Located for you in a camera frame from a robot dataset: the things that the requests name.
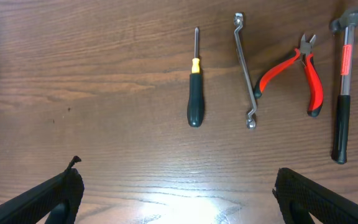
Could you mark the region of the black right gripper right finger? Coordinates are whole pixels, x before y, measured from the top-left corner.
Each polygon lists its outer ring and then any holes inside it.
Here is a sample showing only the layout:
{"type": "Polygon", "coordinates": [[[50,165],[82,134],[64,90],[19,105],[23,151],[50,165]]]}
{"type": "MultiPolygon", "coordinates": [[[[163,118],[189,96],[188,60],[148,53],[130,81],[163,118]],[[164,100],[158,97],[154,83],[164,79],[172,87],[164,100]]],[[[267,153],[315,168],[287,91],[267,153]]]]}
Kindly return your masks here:
{"type": "Polygon", "coordinates": [[[278,170],[275,188],[286,224],[321,223],[358,224],[358,204],[289,169],[278,170]]]}

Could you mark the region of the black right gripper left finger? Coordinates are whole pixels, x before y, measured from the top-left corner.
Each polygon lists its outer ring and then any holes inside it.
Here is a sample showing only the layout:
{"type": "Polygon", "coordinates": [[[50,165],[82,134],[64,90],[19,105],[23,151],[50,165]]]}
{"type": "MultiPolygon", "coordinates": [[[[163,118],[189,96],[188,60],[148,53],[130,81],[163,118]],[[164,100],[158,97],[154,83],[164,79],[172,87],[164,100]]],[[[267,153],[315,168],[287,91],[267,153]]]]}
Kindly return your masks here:
{"type": "Polygon", "coordinates": [[[0,205],[0,223],[74,223],[85,190],[74,156],[60,174],[0,205]]]}

